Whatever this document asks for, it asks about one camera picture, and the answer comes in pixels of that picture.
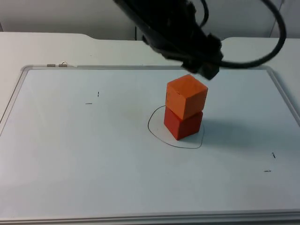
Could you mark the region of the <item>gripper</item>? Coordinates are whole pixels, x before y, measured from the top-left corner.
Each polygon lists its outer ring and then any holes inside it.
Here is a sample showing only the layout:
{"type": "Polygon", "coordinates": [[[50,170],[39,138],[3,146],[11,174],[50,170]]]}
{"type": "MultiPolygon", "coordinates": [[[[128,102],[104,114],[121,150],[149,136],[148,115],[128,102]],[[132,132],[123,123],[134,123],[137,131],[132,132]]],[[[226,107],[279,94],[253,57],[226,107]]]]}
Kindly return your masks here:
{"type": "Polygon", "coordinates": [[[212,80],[220,70],[220,66],[210,60],[220,62],[223,59],[221,41],[216,36],[193,31],[183,38],[172,35],[162,36],[157,32],[141,32],[141,40],[153,51],[167,60],[181,63],[181,67],[192,74],[198,74],[212,80]]]}

